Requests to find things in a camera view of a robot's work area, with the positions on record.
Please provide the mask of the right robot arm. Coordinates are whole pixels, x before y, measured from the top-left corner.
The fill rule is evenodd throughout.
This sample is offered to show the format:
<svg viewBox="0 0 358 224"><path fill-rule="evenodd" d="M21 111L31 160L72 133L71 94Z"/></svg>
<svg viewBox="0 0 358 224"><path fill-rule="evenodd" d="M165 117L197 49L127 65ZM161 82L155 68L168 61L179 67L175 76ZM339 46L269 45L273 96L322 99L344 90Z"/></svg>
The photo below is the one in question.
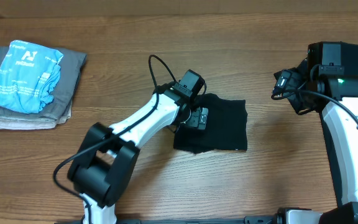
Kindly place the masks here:
<svg viewBox="0 0 358 224"><path fill-rule="evenodd" d="M358 76L342 71L317 64L274 75L273 100L287 99L298 115L320 115L337 207L328 212L281 208L272 223L358 223Z"/></svg>

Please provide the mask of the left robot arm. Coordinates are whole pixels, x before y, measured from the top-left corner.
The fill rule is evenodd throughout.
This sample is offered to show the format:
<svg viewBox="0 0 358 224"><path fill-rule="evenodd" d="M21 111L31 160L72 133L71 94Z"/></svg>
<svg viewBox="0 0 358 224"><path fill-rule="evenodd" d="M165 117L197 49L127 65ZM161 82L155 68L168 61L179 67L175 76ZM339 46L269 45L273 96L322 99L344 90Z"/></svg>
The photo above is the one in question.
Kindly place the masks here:
<svg viewBox="0 0 358 224"><path fill-rule="evenodd" d="M162 128L188 124L202 95L168 88L128 118L90 127L67 173L83 201L82 223L116 223L115 204L132 177L141 147Z"/></svg>

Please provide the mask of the black polo shirt Sydrogen logo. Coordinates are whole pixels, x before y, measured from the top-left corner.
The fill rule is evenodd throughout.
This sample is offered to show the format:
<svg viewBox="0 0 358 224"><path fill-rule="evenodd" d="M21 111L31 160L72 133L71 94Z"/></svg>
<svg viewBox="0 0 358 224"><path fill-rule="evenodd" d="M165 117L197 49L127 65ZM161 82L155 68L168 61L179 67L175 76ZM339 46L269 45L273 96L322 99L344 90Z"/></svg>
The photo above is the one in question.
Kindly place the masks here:
<svg viewBox="0 0 358 224"><path fill-rule="evenodd" d="M245 100L224 100L208 93L199 107L208 109L204 130L181 124L175 133L173 148L199 154L215 149L247 150Z"/></svg>

